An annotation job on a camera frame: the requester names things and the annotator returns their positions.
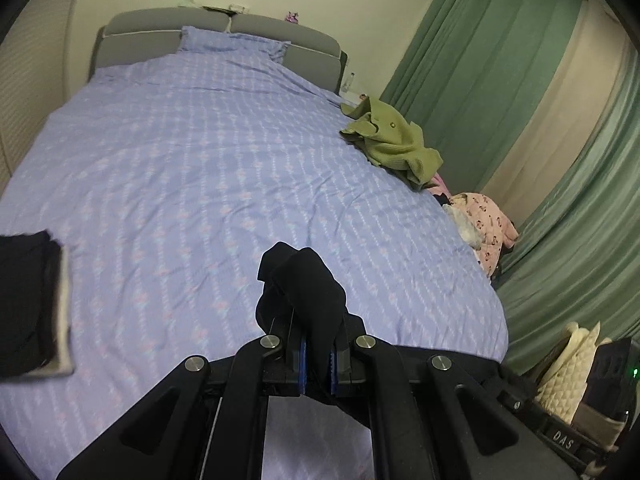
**green curtain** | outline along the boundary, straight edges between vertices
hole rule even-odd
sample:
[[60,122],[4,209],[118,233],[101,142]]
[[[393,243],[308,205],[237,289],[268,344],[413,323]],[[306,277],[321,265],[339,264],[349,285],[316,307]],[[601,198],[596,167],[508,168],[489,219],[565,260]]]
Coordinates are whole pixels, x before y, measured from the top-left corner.
[[582,0],[434,0],[381,99],[419,124],[449,189],[479,190],[560,63]]
[[640,335],[640,64],[631,49],[610,111],[527,219],[504,261],[498,296],[508,363],[523,371],[569,321]]

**gray upholstered headboard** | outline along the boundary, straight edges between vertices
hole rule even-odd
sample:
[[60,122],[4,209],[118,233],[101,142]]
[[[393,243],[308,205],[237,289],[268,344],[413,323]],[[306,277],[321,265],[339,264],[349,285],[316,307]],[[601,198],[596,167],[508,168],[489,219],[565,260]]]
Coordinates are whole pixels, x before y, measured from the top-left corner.
[[180,45],[183,25],[206,30],[244,32],[272,40],[290,41],[283,65],[316,86],[337,91],[346,55],[331,36],[294,23],[255,14],[171,7],[123,12],[98,34],[95,68],[132,64],[174,54]]

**beige ribbed panel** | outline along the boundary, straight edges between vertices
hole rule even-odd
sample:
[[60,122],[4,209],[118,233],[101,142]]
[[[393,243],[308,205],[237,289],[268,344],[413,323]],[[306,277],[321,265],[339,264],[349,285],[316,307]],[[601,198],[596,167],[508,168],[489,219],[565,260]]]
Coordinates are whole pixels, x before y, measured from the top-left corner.
[[65,102],[65,39],[73,0],[30,0],[0,44],[0,189],[47,116]]
[[614,88],[628,36],[597,2],[585,1],[538,108],[482,193],[516,225],[574,163]]

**bed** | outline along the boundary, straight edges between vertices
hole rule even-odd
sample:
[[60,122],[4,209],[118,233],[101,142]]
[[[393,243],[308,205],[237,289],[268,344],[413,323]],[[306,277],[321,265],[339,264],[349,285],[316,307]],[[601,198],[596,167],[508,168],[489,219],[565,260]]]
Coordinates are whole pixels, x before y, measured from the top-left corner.
[[[291,46],[282,64],[176,52],[183,25]],[[502,307],[471,248],[429,193],[338,134],[340,48],[296,27],[201,9],[117,16],[91,81],[9,183],[0,232],[49,229],[70,259],[75,373],[0,384],[0,424],[40,480],[185,356],[219,359],[262,333],[257,268],[279,240],[320,254],[370,333],[503,358]],[[274,398],[262,476],[371,479],[369,431]]]

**cream quilted cloth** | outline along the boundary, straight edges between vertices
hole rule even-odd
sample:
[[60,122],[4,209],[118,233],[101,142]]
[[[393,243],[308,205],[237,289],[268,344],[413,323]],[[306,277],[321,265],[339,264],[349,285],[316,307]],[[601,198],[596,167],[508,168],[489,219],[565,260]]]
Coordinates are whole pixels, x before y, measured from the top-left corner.
[[571,424],[587,389],[587,377],[598,347],[600,323],[589,331],[571,322],[564,328],[563,336],[567,335],[570,335],[569,342],[542,377],[536,400],[549,413]]

